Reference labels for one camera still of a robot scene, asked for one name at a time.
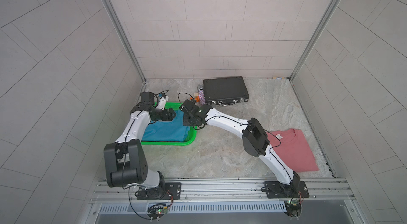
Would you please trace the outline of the blue t-shirt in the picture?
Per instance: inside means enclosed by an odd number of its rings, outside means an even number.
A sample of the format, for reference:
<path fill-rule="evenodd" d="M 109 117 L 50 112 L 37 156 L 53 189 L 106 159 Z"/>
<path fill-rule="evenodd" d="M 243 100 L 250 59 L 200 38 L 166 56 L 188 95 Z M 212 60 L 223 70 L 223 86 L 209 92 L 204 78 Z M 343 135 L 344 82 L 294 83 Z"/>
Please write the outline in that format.
<path fill-rule="evenodd" d="M 157 121 L 147 126 L 143 135 L 143 141 L 175 141 L 184 142 L 190 127 L 183 125 L 181 110 L 176 110 L 176 117 L 172 121 Z"/>

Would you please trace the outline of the green plastic basket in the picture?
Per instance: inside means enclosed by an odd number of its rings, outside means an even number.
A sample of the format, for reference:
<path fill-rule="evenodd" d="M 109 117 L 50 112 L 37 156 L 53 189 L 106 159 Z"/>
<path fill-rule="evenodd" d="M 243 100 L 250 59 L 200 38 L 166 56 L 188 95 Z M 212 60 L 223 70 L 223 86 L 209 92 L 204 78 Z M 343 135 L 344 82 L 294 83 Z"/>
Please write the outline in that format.
<path fill-rule="evenodd" d="M 166 109 L 172 108 L 174 111 L 179 110 L 180 103 L 171 103 L 167 102 L 165 105 Z M 197 132 L 193 129 L 193 127 L 190 127 L 189 133 L 185 139 L 184 142 L 175 142 L 175 141 L 158 141 L 158 142 L 152 142 L 152 141 L 143 141 L 142 139 L 142 145 L 170 145 L 170 146 L 186 146 L 191 144 L 197 136 Z"/>

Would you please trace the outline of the pink t-shirt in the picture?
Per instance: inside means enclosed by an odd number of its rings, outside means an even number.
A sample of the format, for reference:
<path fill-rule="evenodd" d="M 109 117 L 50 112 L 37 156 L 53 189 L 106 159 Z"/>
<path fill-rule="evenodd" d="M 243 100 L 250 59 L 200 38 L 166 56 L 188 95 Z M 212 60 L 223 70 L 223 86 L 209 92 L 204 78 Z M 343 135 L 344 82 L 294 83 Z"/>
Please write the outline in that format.
<path fill-rule="evenodd" d="M 302 173 L 319 170 L 314 154 L 301 130 L 272 131 L 267 135 L 277 155 L 293 171 Z"/>

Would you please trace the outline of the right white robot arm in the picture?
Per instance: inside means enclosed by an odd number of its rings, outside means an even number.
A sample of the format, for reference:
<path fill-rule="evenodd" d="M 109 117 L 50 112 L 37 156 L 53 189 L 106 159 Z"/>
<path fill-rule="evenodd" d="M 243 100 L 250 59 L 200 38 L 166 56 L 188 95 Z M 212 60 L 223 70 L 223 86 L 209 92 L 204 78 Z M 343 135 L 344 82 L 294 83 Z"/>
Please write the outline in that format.
<path fill-rule="evenodd" d="M 280 193 L 287 196 L 298 195 L 300 176 L 278 156 L 267 132 L 257 119 L 235 118 L 206 104 L 197 106 L 191 100 L 185 100 L 179 109 L 183 112 L 183 122 L 186 126 L 198 129 L 215 126 L 240 137 L 244 150 L 249 155 L 260 158 L 276 176 L 281 187 Z"/>

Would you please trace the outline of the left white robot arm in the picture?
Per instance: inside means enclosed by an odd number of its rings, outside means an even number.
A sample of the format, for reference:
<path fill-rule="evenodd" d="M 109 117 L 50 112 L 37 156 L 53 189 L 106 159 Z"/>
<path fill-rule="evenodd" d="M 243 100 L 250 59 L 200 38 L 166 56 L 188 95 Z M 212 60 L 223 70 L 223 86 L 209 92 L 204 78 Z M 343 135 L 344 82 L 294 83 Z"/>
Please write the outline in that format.
<path fill-rule="evenodd" d="M 103 150 L 108 186 L 124 190 L 138 186 L 139 200 L 158 200 L 167 195 L 163 174 L 148 169 L 142 148 L 148 125 L 157 121 L 172 121 L 176 117 L 172 108 L 165 108 L 169 99 L 166 93 L 142 92 L 141 101 L 130 111 L 130 120 L 122 135 Z"/>

